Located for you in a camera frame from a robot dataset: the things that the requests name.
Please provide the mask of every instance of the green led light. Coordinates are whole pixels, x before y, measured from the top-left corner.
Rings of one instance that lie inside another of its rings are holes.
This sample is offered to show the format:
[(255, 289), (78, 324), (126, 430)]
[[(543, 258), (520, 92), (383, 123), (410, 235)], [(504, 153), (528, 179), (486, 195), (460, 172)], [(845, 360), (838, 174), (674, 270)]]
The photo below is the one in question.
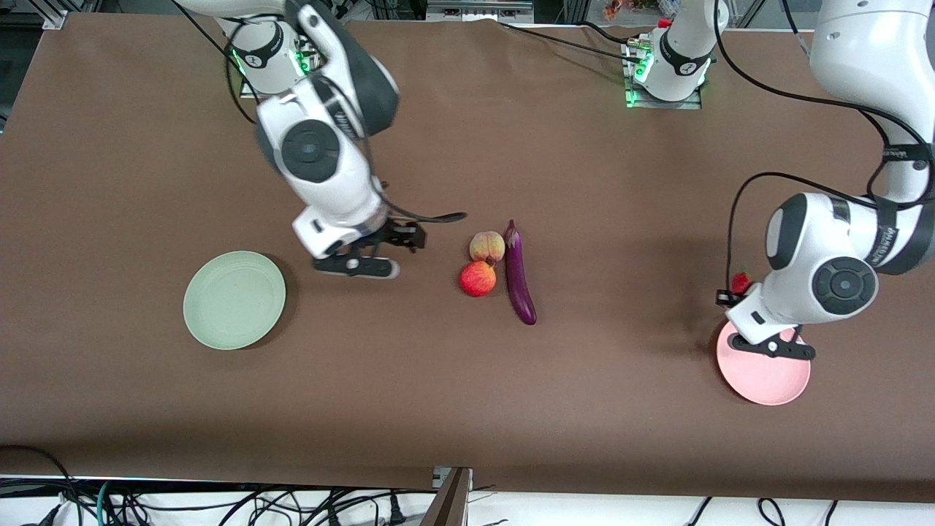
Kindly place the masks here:
[(306, 73), (309, 72), (309, 63), (306, 62), (305, 57), (302, 56), (302, 53), (298, 51), (295, 53), (295, 61), (298, 62), (298, 66), (302, 71)]
[(231, 51), (231, 56), (234, 57), (234, 62), (237, 63), (237, 69), (240, 70), (240, 75), (243, 75), (244, 77), (246, 77), (247, 72), (243, 70), (243, 64), (240, 63), (240, 57), (237, 56), (237, 52)]

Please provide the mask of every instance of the green plate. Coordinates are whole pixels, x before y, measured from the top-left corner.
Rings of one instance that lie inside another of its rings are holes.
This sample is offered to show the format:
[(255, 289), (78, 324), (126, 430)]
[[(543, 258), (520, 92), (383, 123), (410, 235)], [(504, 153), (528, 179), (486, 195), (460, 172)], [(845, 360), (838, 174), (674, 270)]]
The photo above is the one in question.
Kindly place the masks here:
[(230, 351), (258, 342), (286, 302), (282, 272), (267, 257), (237, 251), (211, 259), (185, 290), (185, 325), (199, 342)]

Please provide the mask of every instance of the pink plate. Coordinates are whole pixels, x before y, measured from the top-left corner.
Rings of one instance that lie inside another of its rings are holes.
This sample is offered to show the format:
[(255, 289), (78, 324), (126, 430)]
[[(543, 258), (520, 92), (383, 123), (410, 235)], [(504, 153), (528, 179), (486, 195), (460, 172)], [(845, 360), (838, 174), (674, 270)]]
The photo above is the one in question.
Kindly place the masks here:
[[(727, 344), (730, 336), (736, 332), (730, 322), (721, 329), (717, 337), (717, 365), (739, 395), (762, 405), (782, 405), (802, 394), (812, 374), (810, 360), (770, 358), (738, 351)], [(794, 332), (792, 329), (784, 330), (780, 338), (788, 341)]]

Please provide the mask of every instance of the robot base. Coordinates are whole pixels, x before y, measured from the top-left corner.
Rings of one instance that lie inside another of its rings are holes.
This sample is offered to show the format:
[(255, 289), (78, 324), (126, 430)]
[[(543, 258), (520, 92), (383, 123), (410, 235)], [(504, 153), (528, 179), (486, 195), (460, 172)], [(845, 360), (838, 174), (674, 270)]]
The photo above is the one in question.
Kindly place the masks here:
[[(643, 33), (639, 38), (630, 38), (629, 42), (620, 45), (620, 51), (624, 56), (637, 57), (646, 64), (653, 60), (653, 54), (650, 51), (650, 35)], [(670, 102), (656, 98), (636, 81), (637, 75), (644, 74), (646, 64), (633, 64), (623, 62), (624, 65), (624, 89), (626, 90), (626, 106), (628, 108), (657, 108), (663, 110), (701, 110), (701, 90), (695, 88), (684, 100)]]

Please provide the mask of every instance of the white floor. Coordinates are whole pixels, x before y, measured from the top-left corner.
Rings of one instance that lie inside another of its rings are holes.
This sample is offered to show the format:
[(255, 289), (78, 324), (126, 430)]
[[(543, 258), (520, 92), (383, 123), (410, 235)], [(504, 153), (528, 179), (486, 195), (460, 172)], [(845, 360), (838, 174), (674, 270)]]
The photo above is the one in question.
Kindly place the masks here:
[[(155, 506), (203, 506), (233, 503), (247, 495), (242, 493), (177, 493), (153, 494), (140, 499)], [(275, 498), (280, 492), (270, 492)], [(313, 507), (325, 496), (325, 491), (297, 492), (299, 504)], [(399, 502), (404, 515), (418, 519), (428, 507), (431, 495), (401, 495)], [(542, 493), (496, 493), (475, 491), (468, 506), (468, 526), (491, 525), (507, 519), (505, 526), (684, 526), (694, 515), (700, 497), (645, 497), (632, 495), (578, 495)], [(778, 500), (788, 526), (822, 526), (829, 501)], [(294, 506), (291, 498), (280, 503)], [(389, 502), (378, 500), (381, 523), (389, 519)], [(36, 524), (49, 512), (58, 499), (54, 497), (0, 499), (0, 526)], [(218, 526), (229, 507), (205, 511), (150, 511), (151, 526)], [(226, 526), (246, 526), (252, 504), (243, 506)], [(374, 504), (366, 503), (339, 514), (342, 526), (368, 526), (374, 523)], [(293, 524), (298, 517), (290, 513)], [(84, 523), (95, 526), (94, 518), (85, 513)], [(66, 504), (54, 526), (77, 525), (75, 506)], [(265, 513), (256, 526), (289, 526), (283, 515)], [(832, 526), (924, 526), (935, 525), (935, 504), (858, 503), (844, 501), (838, 505), (830, 521)], [(756, 499), (715, 498), (705, 510), (698, 526), (769, 526), (756, 510)]]

